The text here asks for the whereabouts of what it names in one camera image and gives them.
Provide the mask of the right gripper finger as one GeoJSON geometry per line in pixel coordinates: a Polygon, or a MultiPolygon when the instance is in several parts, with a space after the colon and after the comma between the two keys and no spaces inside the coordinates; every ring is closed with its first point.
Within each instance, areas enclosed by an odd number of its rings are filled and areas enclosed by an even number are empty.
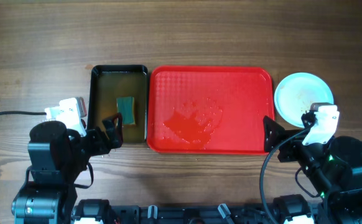
{"type": "Polygon", "coordinates": [[[309,110],[301,116],[304,127],[312,127],[317,121],[315,111],[309,110]]]}
{"type": "Polygon", "coordinates": [[[285,139],[285,129],[268,116],[263,118],[264,151],[271,152],[276,145],[285,139]]]}

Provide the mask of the green yellow sponge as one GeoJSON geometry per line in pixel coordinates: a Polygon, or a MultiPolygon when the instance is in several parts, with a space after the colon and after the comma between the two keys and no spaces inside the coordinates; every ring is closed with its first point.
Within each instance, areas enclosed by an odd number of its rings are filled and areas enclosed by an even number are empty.
{"type": "Polygon", "coordinates": [[[118,113],[123,117],[124,125],[135,125],[135,99],[132,96],[119,97],[116,99],[118,113]]]}

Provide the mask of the white plate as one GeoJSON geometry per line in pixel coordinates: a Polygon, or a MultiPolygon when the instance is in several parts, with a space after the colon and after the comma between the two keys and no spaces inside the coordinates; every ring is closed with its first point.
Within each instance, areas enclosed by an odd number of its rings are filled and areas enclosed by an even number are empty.
{"type": "Polygon", "coordinates": [[[313,103],[334,104],[330,87],[319,77],[305,72],[285,77],[274,92],[274,105],[289,124],[303,128],[301,116],[313,103]]]}

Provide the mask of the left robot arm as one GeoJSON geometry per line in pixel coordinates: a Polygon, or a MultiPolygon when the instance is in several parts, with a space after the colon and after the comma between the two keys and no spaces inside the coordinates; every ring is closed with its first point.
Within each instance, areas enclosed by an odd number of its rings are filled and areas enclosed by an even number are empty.
{"type": "Polygon", "coordinates": [[[27,147],[32,164],[11,207],[15,223],[71,222],[77,177],[92,170],[91,157],[109,154],[123,144],[121,113],[102,123],[104,131],[96,127],[85,136],[61,121],[46,121],[32,128],[27,147]]]}

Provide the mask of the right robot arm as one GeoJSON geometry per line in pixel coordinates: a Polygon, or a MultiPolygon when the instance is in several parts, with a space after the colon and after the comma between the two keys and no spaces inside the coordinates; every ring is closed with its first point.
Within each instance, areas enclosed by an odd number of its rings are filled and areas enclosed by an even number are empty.
{"type": "Polygon", "coordinates": [[[298,162],[331,222],[362,223],[362,141],[348,136],[315,143],[307,139],[315,130],[329,130],[337,115],[309,111],[302,115],[303,130],[287,131],[273,119],[263,119],[270,154],[280,162],[298,162]]]}

